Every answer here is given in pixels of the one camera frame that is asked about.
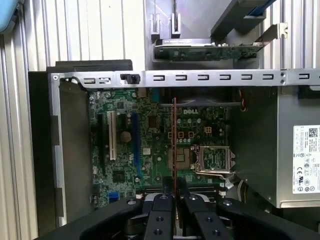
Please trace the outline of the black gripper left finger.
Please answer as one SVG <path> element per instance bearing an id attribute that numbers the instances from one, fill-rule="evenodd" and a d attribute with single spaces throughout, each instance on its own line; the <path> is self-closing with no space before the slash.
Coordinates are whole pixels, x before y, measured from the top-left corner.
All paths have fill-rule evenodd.
<path id="1" fill-rule="evenodd" d="M 165 177 L 162 192 L 126 197 L 67 223 L 42 240 L 171 240 L 174 236 L 176 181 Z"/>

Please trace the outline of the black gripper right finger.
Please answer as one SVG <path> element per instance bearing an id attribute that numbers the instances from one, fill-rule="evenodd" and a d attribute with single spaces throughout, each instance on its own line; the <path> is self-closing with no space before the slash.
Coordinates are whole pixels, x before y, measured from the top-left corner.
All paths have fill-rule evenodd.
<path id="1" fill-rule="evenodd" d="M 215 204 L 191 193 L 184 178 L 177 179 L 184 230 L 203 240 L 318 240 L 319 233 L 233 198 Z"/>

